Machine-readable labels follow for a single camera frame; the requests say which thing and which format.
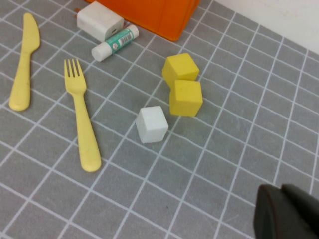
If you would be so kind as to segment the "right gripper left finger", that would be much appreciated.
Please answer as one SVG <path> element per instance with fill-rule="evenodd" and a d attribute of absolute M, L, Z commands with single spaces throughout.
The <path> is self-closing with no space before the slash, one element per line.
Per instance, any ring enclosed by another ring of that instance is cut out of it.
<path fill-rule="evenodd" d="M 270 184 L 258 188 L 253 227 L 257 239 L 315 239 L 291 201 Z"/>

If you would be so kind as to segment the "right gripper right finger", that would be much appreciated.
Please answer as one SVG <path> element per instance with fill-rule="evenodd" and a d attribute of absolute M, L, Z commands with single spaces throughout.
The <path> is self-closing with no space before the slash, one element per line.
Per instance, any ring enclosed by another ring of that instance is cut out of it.
<path fill-rule="evenodd" d="M 281 190 L 311 231 L 319 238 L 319 201 L 293 184 L 283 184 Z"/>

